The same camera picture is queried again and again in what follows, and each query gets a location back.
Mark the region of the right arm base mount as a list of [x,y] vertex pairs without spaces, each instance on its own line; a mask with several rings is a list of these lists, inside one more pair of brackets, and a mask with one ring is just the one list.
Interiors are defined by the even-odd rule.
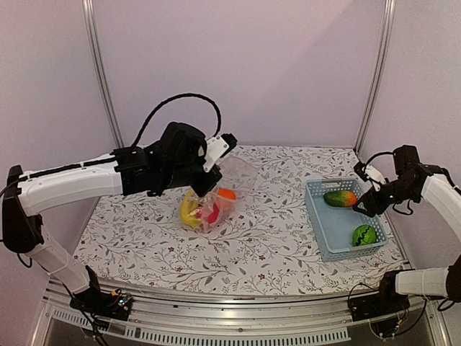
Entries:
[[[396,337],[403,323],[408,318],[410,302],[408,295],[401,295],[395,291],[396,276],[400,270],[386,272],[380,280],[378,288],[372,289],[364,283],[356,284],[347,297],[347,306],[353,321],[374,319],[388,314],[400,314],[390,321],[378,321],[371,324],[370,329],[380,338]],[[352,297],[355,288],[362,286],[372,290],[365,296]]]

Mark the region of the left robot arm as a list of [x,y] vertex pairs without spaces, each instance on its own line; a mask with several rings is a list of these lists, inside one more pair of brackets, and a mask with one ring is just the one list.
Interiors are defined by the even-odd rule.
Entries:
[[217,162],[234,148],[229,134],[206,138],[185,123],[169,123],[161,138],[145,148],[116,149],[91,161],[45,171],[9,170],[1,192],[1,230],[5,247],[25,254],[59,279],[92,313],[107,307],[97,279],[43,228],[45,210],[89,198],[191,187],[200,197],[211,191],[222,174]]

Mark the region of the light blue plastic basket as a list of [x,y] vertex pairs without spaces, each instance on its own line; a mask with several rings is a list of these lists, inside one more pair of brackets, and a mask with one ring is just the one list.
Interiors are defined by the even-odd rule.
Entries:
[[[388,243],[385,230],[378,217],[370,218],[352,208],[333,207],[323,196],[327,192],[350,191],[357,197],[364,193],[356,178],[309,179],[305,188],[305,205],[313,227],[315,240],[324,262],[337,262],[374,254]],[[372,244],[355,246],[356,229],[371,226],[376,236]]]

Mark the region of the red toy apple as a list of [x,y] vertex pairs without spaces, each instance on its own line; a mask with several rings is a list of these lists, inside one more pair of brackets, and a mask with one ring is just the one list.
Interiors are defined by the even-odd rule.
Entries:
[[218,205],[216,203],[214,203],[211,212],[208,213],[204,217],[204,220],[208,224],[214,224],[218,220],[219,216],[220,216],[220,209],[219,209]]

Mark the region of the yellow toy bananas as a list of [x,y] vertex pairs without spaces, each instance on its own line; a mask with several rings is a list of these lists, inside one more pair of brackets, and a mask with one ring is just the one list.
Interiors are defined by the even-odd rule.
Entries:
[[197,229],[202,225],[201,205],[197,202],[195,192],[190,190],[185,196],[179,210],[181,221],[191,229]]

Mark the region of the clear zip top bag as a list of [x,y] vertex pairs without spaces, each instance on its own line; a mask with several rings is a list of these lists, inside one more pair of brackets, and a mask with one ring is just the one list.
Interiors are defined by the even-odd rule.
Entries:
[[219,163],[222,179],[204,197],[189,190],[179,209],[181,222],[187,228],[208,233],[243,203],[252,191],[259,168],[236,156]]

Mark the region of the green toy watermelon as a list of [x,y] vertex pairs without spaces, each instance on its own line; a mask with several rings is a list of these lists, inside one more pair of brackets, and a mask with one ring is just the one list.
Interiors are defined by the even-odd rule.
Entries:
[[352,234],[352,245],[355,247],[374,244],[376,240],[376,230],[370,225],[361,225]]

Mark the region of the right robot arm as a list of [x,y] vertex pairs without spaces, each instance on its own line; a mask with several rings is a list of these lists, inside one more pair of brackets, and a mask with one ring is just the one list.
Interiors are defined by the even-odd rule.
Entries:
[[[384,178],[368,161],[358,162],[355,173],[363,181],[370,181],[372,187],[352,206],[353,210],[372,218],[390,206],[424,200],[435,208],[456,237],[460,237],[460,187],[452,181],[448,170],[421,163],[415,146],[404,145],[386,154],[393,157],[397,179]],[[378,314],[388,314],[400,303],[400,297],[407,295],[459,303],[460,259],[448,267],[385,273],[379,293],[372,299],[372,307]]]

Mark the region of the orange toy orange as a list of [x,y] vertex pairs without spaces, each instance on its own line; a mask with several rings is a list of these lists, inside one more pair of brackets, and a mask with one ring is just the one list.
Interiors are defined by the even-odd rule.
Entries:
[[227,200],[236,200],[236,193],[233,190],[225,189],[225,188],[220,188],[218,190],[218,195],[221,198],[225,198]]

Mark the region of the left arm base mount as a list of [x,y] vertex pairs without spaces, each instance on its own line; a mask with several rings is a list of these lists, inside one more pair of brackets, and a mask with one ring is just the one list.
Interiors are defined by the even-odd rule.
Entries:
[[87,265],[89,287],[82,293],[72,293],[70,307],[96,316],[127,321],[133,305],[133,296],[119,288],[111,293],[101,291],[96,273]]

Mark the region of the green orange toy mango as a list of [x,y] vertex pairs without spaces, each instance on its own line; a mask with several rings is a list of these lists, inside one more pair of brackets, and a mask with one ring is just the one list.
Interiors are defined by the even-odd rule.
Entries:
[[327,192],[323,199],[327,205],[335,208],[351,208],[358,201],[357,196],[348,190]]

